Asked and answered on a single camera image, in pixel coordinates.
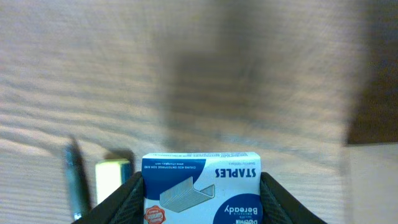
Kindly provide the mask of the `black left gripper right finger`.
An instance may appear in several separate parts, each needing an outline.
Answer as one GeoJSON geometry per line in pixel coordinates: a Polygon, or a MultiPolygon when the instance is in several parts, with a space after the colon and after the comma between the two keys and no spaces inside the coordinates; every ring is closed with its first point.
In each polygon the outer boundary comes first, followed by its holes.
{"type": "Polygon", "coordinates": [[[262,224],[326,224],[267,172],[261,173],[262,224]]]}

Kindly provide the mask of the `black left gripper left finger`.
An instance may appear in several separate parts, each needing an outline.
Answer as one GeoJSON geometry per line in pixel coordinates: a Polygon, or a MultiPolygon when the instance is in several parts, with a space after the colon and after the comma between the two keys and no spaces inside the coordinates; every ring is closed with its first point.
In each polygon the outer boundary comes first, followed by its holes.
{"type": "Polygon", "coordinates": [[[143,224],[144,179],[133,174],[109,197],[72,224],[143,224]]]}

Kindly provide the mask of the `white blue staples box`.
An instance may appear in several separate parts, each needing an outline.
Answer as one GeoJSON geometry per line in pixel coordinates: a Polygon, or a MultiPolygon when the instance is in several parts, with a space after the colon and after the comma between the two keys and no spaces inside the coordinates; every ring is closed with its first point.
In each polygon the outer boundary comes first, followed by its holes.
{"type": "Polygon", "coordinates": [[[150,153],[142,158],[144,223],[261,223],[255,152],[150,153]]]}

